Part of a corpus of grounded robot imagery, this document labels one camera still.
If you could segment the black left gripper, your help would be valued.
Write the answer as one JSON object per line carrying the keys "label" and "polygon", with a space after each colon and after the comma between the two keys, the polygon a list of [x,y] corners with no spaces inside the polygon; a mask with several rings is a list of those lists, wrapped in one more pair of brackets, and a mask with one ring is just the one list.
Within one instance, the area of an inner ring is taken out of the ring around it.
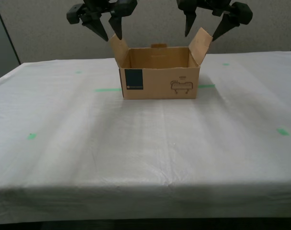
{"label": "black left gripper", "polygon": [[122,40],[122,18],[130,16],[137,6],[137,0],[84,0],[84,3],[76,4],[67,12],[66,17],[70,24],[78,24],[87,27],[92,32],[108,41],[108,35],[100,20],[102,13],[109,12],[111,18],[109,24],[119,40]]}

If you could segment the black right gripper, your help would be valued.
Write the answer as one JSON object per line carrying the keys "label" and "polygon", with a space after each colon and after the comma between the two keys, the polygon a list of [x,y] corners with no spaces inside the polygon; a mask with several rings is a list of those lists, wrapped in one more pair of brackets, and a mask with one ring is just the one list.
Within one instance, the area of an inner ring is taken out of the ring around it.
{"label": "black right gripper", "polygon": [[212,15],[221,16],[222,20],[213,34],[213,41],[241,24],[247,25],[253,18],[253,13],[245,3],[234,2],[231,0],[177,0],[178,8],[186,16],[185,37],[188,36],[193,23],[196,19],[197,7],[211,10]]}

